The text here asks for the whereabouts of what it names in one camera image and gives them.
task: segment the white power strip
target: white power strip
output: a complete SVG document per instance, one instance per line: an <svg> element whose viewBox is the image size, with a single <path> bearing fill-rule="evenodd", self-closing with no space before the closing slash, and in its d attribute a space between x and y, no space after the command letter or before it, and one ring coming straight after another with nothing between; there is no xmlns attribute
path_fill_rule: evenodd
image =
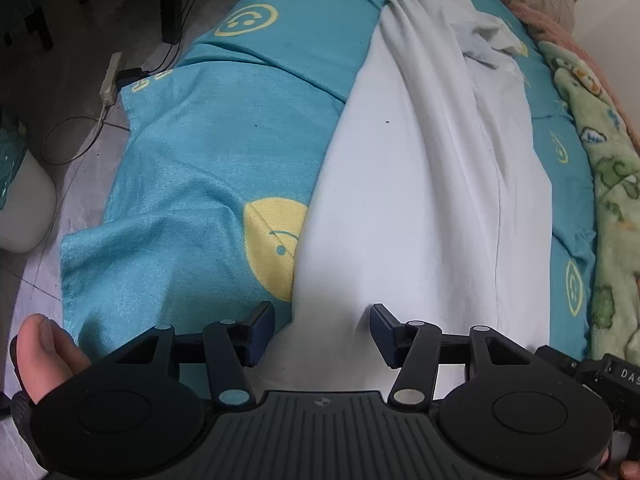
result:
<svg viewBox="0 0 640 480"><path fill-rule="evenodd" d="M121 52L116 52L111 56L109 60L109 67L107 73L104 75L104 80L100 86L100 99L102 104L107 106L113 106L116 104L118 98L118 89L116 88L116 75L120 70L124 68L124 57Z"/></svg>

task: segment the bed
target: bed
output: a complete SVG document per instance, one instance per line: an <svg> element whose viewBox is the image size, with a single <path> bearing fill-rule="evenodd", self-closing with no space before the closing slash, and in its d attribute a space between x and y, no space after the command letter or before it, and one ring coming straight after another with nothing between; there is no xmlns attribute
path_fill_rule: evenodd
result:
<svg viewBox="0 0 640 480"><path fill-rule="evenodd" d="M293 253L322 160L385 0L241 0L173 70L122 91L131 136L102 224L61 247L65 328L91 358L147 328L291 321ZM583 358L593 178L567 104L520 22L534 148L552 184L550 343Z"/></svg>

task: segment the green blanket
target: green blanket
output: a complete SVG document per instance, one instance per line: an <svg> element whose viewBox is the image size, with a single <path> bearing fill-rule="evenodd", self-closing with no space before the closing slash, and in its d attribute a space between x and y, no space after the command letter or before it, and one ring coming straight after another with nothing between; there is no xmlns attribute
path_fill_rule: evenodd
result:
<svg viewBox="0 0 640 480"><path fill-rule="evenodd" d="M591 303L591 355L640 365L640 157L609 95L587 64L539 44L569 103L594 176L598 243Z"/></svg>

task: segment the teal trash bag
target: teal trash bag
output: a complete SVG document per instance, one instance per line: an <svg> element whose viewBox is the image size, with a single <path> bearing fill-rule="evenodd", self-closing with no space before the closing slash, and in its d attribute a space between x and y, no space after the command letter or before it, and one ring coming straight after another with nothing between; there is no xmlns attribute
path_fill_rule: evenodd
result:
<svg viewBox="0 0 640 480"><path fill-rule="evenodd" d="M0 105L0 209L26 152L27 128L13 111Z"/></svg>

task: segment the black device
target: black device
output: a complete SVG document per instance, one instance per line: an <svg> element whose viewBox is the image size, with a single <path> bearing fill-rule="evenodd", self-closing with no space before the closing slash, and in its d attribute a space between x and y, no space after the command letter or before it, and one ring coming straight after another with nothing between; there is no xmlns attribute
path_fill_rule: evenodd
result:
<svg viewBox="0 0 640 480"><path fill-rule="evenodd" d="M549 347L534 355L485 326L443 335L382 304L370 333L401 368L387 402L379 392L258 400L242 368L258 363L274 320L263 302L199 334L156 326L50 392L31 414L48 478L588 480L614 428L638 450L640 369ZM178 382L181 363L205 364L211 400ZM439 364L465 364L466 382L434 401Z"/></svg>

